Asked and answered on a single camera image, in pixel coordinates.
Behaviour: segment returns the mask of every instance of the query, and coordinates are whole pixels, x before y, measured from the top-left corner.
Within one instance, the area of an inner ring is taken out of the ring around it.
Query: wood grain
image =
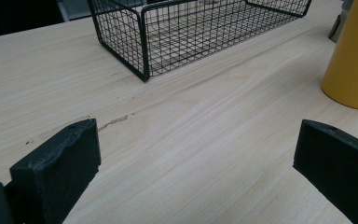
[[[358,110],[320,90],[340,4],[145,84],[90,18],[0,36],[0,181],[96,118],[103,164],[65,223],[350,223],[292,168],[302,119],[358,137]]]

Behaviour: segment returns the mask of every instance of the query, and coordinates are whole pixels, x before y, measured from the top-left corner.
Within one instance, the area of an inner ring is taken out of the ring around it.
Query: gray object
[[[329,38],[337,43],[339,39],[339,35],[342,32],[342,28],[344,27],[345,21],[348,18],[348,14],[351,10],[351,5],[353,3],[353,0],[345,0],[342,4],[342,12],[340,15],[338,15],[336,22],[334,23],[333,29],[331,29]]]
[[[91,15],[87,0],[57,0],[64,21],[72,21]]]

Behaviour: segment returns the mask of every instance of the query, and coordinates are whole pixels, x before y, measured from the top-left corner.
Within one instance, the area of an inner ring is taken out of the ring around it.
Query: metal wire
[[[101,43],[143,81],[302,17],[310,6],[310,0],[148,3],[154,4],[89,0]]]

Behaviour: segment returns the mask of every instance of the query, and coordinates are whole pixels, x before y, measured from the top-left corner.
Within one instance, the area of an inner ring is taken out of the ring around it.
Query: yellow cup
[[[358,0],[353,1],[324,75],[322,90],[333,100],[358,108]]]

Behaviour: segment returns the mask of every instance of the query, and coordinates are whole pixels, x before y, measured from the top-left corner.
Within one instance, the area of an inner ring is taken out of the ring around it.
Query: scratch on table
[[[111,125],[111,124],[115,124],[117,122],[121,122],[123,120],[126,120],[129,116],[126,115],[124,117],[118,118],[118,119],[113,119],[111,121],[109,121],[107,124],[105,124],[104,126],[102,126],[101,128],[98,129],[98,132],[102,131],[103,129],[105,129],[107,126]]]
[[[34,142],[34,140],[31,139],[31,140],[27,141],[27,142],[25,143],[25,145],[31,144],[31,143],[33,143],[33,142]]]

